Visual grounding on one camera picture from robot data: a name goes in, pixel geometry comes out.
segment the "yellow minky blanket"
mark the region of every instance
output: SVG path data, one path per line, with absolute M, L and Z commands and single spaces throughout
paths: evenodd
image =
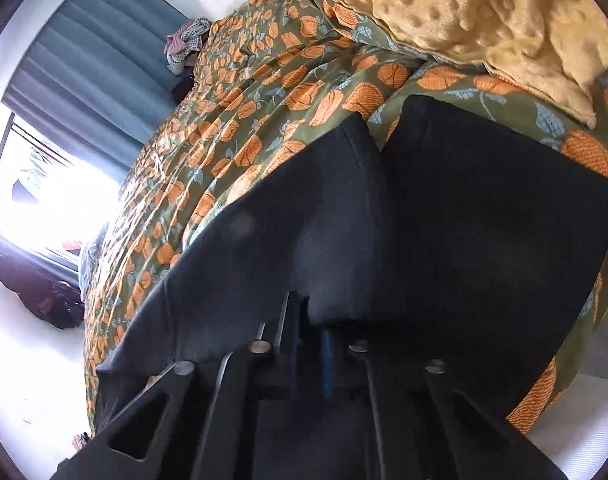
M 401 43 L 458 64 L 483 63 L 595 126 L 590 87 L 608 69 L 608 20 L 593 0 L 335 1 L 373 17 Z

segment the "floor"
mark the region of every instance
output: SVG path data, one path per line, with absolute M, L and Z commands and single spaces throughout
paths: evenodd
M 81 329 L 37 319 L 0 283 L 0 441 L 28 480 L 49 479 L 87 431 Z
M 529 439 L 569 480 L 590 480 L 608 456 L 608 314 L 593 333 L 580 374 L 540 416 Z

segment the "orange flower pattern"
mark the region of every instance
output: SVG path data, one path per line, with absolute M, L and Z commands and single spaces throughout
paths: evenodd
M 248 0 L 213 23 L 195 86 L 146 144 L 121 191 L 88 292 L 85 379 L 93 427 L 95 368 L 148 294 L 201 230 L 306 145 L 359 113 L 382 147 L 412 94 L 499 121 L 608 177 L 608 73 L 588 132 L 480 68 L 446 66 L 397 44 L 332 0 Z M 548 370 L 513 413 L 527 429 L 577 370 L 608 308 L 608 253 L 599 283 Z

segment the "window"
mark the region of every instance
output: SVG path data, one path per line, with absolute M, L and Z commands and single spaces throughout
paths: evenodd
M 118 185 L 45 139 L 15 114 L 0 145 L 0 231 L 75 263 L 116 205 Z

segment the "teal curtain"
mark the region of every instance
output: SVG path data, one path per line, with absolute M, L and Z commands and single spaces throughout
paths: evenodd
M 18 66 L 4 104 L 57 146 L 121 181 L 175 108 L 164 0 L 66 0 Z

